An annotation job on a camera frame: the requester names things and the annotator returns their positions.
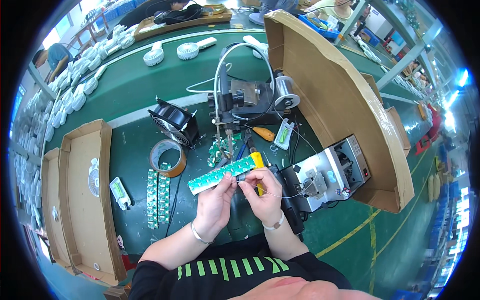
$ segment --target yellow screwdriver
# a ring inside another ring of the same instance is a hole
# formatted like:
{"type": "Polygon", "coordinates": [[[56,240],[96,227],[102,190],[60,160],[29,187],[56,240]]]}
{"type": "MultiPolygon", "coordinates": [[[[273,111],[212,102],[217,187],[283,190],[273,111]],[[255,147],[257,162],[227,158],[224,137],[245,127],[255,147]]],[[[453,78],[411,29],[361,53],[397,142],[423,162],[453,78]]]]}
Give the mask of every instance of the yellow screwdriver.
{"type": "Polygon", "coordinates": [[[269,141],[269,142],[273,142],[273,139],[275,139],[275,133],[271,132],[270,130],[268,130],[267,128],[263,128],[263,127],[250,127],[248,125],[244,125],[245,127],[248,127],[250,129],[252,129],[253,131],[255,131],[259,136],[263,137],[265,140],[269,141]]]}

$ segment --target black t-shirt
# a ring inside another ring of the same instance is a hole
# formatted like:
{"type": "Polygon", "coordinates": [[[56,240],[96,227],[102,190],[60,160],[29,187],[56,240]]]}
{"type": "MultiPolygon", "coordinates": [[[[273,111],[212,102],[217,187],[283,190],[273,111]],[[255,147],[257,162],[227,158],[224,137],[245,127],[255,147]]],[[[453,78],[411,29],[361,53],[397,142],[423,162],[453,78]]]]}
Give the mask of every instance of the black t-shirt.
{"type": "Polygon", "coordinates": [[[159,2],[160,0],[149,0],[142,4],[139,7],[135,8],[133,11],[129,12],[124,16],[119,24],[130,27],[135,24],[140,23],[143,19],[152,17],[158,11],[171,11],[172,7],[170,6],[169,1],[159,2]]]}
{"type": "Polygon", "coordinates": [[[133,274],[129,299],[228,299],[280,276],[324,280],[339,289],[352,288],[339,271],[308,252],[289,261],[264,256],[204,259],[172,271],[142,261],[133,274]]]}

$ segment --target red stool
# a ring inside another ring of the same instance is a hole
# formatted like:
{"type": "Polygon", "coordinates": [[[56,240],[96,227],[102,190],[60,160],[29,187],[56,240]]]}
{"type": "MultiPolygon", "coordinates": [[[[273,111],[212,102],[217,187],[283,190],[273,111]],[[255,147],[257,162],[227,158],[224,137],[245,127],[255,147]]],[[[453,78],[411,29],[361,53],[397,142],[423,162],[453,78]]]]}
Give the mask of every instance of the red stool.
{"type": "Polygon", "coordinates": [[[417,152],[415,153],[415,155],[422,153],[423,151],[430,148],[430,146],[431,146],[430,138],[428,137],[428,135],[424,135],[416,144],[417,152]]]}

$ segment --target white bracelet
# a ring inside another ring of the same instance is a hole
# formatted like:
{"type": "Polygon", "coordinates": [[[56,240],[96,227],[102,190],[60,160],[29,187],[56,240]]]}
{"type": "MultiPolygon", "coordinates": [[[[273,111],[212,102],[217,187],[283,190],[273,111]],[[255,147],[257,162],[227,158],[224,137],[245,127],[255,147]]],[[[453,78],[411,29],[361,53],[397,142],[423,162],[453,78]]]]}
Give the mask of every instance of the white bracelet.
{"type": "Polygon", "coordinates": [[[267,229],[267,230],[275,230],[275,229],[279,228],[280,225],[282,225],[283,220],[285,219],[285,215],[283,214],[283,210],[280,209],[280,211],[282,212],[282,217],[280,218],[280,221],[276,222],[275,225],[273,225],[273,227],[267,227],[267,226],[265,226],[265,224],[262,222],[262,225],[264,226],[265,229],[267,229]]]}
{"type": "Polygon", "coordinates": [[[215,242],[215,239],[213,241],[204,241],[199,235],[198,232],[195,230],[195,226],[193,226],[193,221],[190,222],[190,228],[192,229],[193,235],[197,238],[197,240],[201,241],[205,245],[213,244],[215,242]]]}

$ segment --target woman's right hand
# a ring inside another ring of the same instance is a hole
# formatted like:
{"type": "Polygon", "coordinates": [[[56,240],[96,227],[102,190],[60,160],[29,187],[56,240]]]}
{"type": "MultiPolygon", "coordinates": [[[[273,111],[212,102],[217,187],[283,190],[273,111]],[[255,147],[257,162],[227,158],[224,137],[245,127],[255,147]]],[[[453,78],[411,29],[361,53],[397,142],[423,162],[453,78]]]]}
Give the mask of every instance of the woman's right hand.
{"type": "Polygon", "coordinates": [[[243,194],[247,198],[252,211],[267,227],[273,227],[282,217],[280,204],[282,201],[282,185],[276,180],[273,173],[267,168],[258,168],[245,176],[245,181],[239,183],[243,194]],[[268,193],[258,196],[254,186],[258,183],[268,193]]]}

